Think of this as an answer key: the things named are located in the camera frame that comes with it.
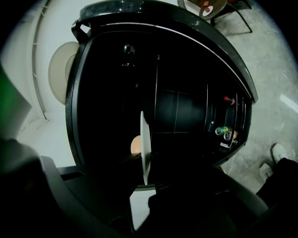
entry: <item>gray floor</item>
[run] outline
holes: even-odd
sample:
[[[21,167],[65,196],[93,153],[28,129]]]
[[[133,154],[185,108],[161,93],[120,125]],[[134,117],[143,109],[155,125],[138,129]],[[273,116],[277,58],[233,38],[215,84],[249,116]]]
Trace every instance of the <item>gray floor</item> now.
[[[279,142],[290,159],[298,155],[298,70],[279,28],[261,8],[241,11],[253,33],[237,13],[216,20],[216,28],[227,37],[246,63],[259,100],[253,106],[251,130],[246,146],[222,169],[253,192],[264,184],[259,167],[271,166],[270,149]]]

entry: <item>white sneaker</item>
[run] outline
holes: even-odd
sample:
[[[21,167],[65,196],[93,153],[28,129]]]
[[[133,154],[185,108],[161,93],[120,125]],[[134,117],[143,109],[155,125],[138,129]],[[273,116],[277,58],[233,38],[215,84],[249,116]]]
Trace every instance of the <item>white sneaker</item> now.
[[[285,150],[285,148],[279,144],[279,143],[276,143],[272,149],[272,156],[275,160],[276,163],[278,163],[282,158],[288,158],[288,154],[287,154],[287,151]]]
[[[260,176],[264,182],[272,175],[273,171],[268,164],[265,163],[260,167]]]

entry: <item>chair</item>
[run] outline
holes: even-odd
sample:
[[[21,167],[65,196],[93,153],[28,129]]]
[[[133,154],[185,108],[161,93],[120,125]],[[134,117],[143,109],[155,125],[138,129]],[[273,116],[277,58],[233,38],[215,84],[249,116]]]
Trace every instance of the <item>chair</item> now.
[[[195,0],[188,0],[188,1],[190,1],[194,4],[197,3],[197,1],[195,1]],[[243,2],[245,5],[248,6],[249,9],[251,9],[251,6],[249,5],[249,3],[246,0],[239,0],[239,1]],[[177,2],[178,2],[178,6],[186,9],[186,6],[185,6],[185,3],[183,0],[177,0]],[[246,20],[244,19],[243,15],[239,12],[239,10],[233,4],[229,3],[227,0],[209,0],[209,6],[213,6],[212,12],[207,16],[203,16],[203,12],[208,7],[208,6],[203,6],[199,12],[199,17],[201,17],[204,20],[210,20],[210,24],[212,26],[215,26],[215,18],[216,17],[219,17],[221,15],[235,11],[238,13],[238,15],[241,17],[243,22],[246,24],[250,33],[252,33],[252,29],[248,25]]]

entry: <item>white wall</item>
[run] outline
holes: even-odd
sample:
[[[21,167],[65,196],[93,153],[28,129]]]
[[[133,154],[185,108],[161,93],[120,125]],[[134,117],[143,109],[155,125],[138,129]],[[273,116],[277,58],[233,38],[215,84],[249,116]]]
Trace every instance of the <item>white wall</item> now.
[[[31,123],[18,136],[18,141],[35,149],[40,155],[54,160],[56,167],[74,166],[65,120],[49,120],[40,125]]]
[[[27,44],[30,33],[31,22],[20,22],[11,32],[4,45],[0,61],[5,73],[11,80],[16,89],[22,96],[32,104],[32,97],[28,85],[27,60]],[[38,114],[34,108],[31,108],[21,131],[26,128],[32,121],[38,118]]]
[[[41,22],[36,48],[36,74],[48,119],[60,117],[64,105],[56,100],[48,84],[48,66],[54,52],[64,43],[77,42],[71,32],[73,22],[79,18],[80,10],[96,0],[52,0]]]

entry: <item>white plate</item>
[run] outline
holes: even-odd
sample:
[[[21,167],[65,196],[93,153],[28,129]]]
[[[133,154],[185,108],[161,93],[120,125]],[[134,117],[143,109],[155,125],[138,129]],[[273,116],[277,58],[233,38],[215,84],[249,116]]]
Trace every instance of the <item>white plate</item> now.
[[[150,172],[150,153],[151,153],[151,141],[150,130],[144,118],[144,112],[141,111],[141,156],[143,166],[143,176],[145,185],[148,184],[148,175]]]
[[[67,42],[60,46],[53,54],[48,68],[51,91],[64,105],[69,72],[79,46],[78,42]]]
[[[209,9],[210,9],[210,12],[206,12],[206,10],[203,11],[203,17],[208,16],[212,12],[213,6],[209,6]]]

